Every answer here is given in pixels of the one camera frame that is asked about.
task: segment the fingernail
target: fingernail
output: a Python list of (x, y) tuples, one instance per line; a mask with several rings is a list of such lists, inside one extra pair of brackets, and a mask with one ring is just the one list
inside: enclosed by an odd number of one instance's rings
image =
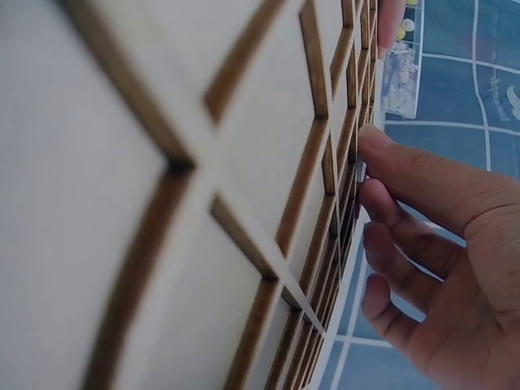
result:
[(360, 146), (369, 147), (371, 149), (381, 149), (392, 143), (392, 138), (371, 124), (366, 124), (359, 130)]

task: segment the laser-cut wooden panel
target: laser-cut wooden panel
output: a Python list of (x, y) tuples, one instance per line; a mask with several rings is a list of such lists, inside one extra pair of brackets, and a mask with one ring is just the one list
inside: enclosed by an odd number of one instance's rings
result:
[(222, 388), (231, 369), (262, 276), (210, 216), (198, 235), (144, 388)]
[[(273, 237), (314, 119), (300, 23), (297, 15), (283, 16), (223, 120), (229, 169)], [(287, 112), (289, 101), (294, 110)]]

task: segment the wooden lattice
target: wooden lattice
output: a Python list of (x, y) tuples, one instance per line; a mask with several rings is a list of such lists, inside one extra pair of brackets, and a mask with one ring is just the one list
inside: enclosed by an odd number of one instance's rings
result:
[[(85, 389), (111, 388), (124, 382), (125, 375), (138, 375), (130, 372), (124, 356), (136, 352), (128, 345), (147, 326), (147, 316), (158, 313), (150, 302), (169, 283), (153, 275), (170, 269), (164, 265), (166, 251), (171, 269), (181, 268), (197, 241), (197, 221), (207, 215), (262, 276), (225, 388), (258, 388), (254, 371), (280, 300), (290, 312), (262, 385), (300, 389), (310, 383), (357, 218), (358, 129), (371, 123), (374, 113), (377, 2), (334, 1), (342, 27), (331, 55), (324, 54), (325, 23), (316, 0), (263, 0), (200, 93), (183, 84), (186, 77), (175, 65), (176, 53), (167, 49), (169, 42), (143, 2), (61, 0), (100, 68), (169, 162), (111, 292), (85, 372)], [(314, 119), (273, 235), (226, 163), (230, 140), (240, 131), (230, 129), (229, 117), (243, 101), (241, 86), (264, 41), (283, 39), (270, 36), (295, 18)], [(317, 172), (324, 197), (306, 257), (295, 260), (302, 214)], [(301, 271), (295, 272), (292, 263), (298, 260)]]

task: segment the white grout line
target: white grout line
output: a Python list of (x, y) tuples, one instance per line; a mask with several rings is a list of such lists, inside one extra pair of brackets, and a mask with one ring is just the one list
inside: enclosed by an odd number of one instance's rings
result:
[(446, 54), (422, 53), (422, 56), (426, 59), (448, 59), (450, 61), (457, 61), (458, 63), (472, 63), (469, 58), (453, 57), (452, 55)]
[(477, 65), (481, 65), (483, 67), (492, 67), (498, 71), (509, 72), (509, 73), (514, 73), (515, 75), (520, 75), (520, 71), (518, 69), (513, 69), (511, 67), (503, 67), (502, 65), (498, 65), (497, 63), (486, 63), (484, 61), (479, 61), (479, 60), (477, 60), (475, 62)]
[[(445, 55), (445, 54), (422, 53), (422, 56), (427, 59), (447, 59), (450, 61), (457, 61), (458, 63), (471, 63), (471, 64), (473, 63), (473, 61), (469, 58), (454, 57), (452, 55)], [(520, 75), (520, 70), (514, 69), (512, 67), (504, 67), (497, 63), (488, 63), (486, 61), (479, 61), (478, 59), (475, 59), (474, 62), (477, 65), (480, 65), (481, 67), (491, 67), (491, 68), (499, 70), (499, 71), (514, 73), (515, 75)]]
[(439, 126), (451, 128), (474, 128), (484, 130), (482, 124), (458, 123), (458, 122), (442, 122), (435, 120), (387, 120), (386, 124), (398, 124), (400, 126)]
[[(354, 295), (354, 302), (352, 306), (352, 314), (350, 315), (349, 327), (347, 329), (347, 337), (352, 337), (354, 333), (354, 328), (356, 326), (356, 322), (358, 320), (359, 306), (361, 305), (363, 286), (365, 284), (365, 276), (366, 271), (368, 269), (368, 263), (366, 262), (365, 251), (363, 250), (362, 256), (362, 264), (361, 269), (359, 270), (359, 276), (357, 279), (356, 285), (356, 293)], [(347, 360), (347, 354), (349, 353), (350, 342), (345, 342), (343, 344), (343, 349), (341, 350), (340, 359), (338, 360), (338, 364), (336, 367), (336, 372), (334, 373), (334, 377), (331, 383), (331, 390), (337, 390), (338, 385), (340, 384), (341, 374), (343, 369), (345, 368), (345, 361)]]
[[(399, 125), (399, 126), (439, 126), (439, 127), (450, 127), (450, 128), (473, 128), (474, 130), (486, 130), (486, 127), (482, 124), (469, 124), (469, 123), (458, 123), (458, 122), (437, 122), (435, 120), (387, 120), (385, 124)], [(520, 131), (509, 130), (508, 128), (495, 128), (488, 126), (487, 130), (490, 132), (503, 132), (511, 136), (520, 137)]]
[(494, 128), (493, 126), (490, 126), (489, 130), (492, 132), (503, 132), (504, 134), (509, 134), (511, 136), (520, 136), (520, 132), (509, 130), (508, 128)]
[(392, 345), (385, 340), (367, 339), (366, 337), (337, 335), (335, 341), (357, 345), (369, 345), (370, 347), (392, 348)]
[(488, 171), (491, 170), (491, 146), (489, 142), (489, 125), (488, 125), (488, 115), (486, 114), (486, 108), (484, 107), (484, 103), (482, 97), (479, 92), (479, 81), (477, 79), (477, 31), (479, 27), (479, 0), (474, 0), (474, 14), (473, 14), (473, 35), (471, 42), (471, 66), (473, 67), (473, 86), (474, 93), (479, 100), (480, 110), (482, 112), (482, 120), (484, 123), (484, 137), (486, 140), (486, 169)]

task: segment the fingertip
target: fingertip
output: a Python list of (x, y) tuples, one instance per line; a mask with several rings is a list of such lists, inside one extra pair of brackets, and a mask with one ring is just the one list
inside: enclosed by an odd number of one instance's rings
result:
[(394, 143), (392, 138), (372, 124), (365, 124), (361, 127), (358, 141), (360, 152), (362, 150), (379, 150)]

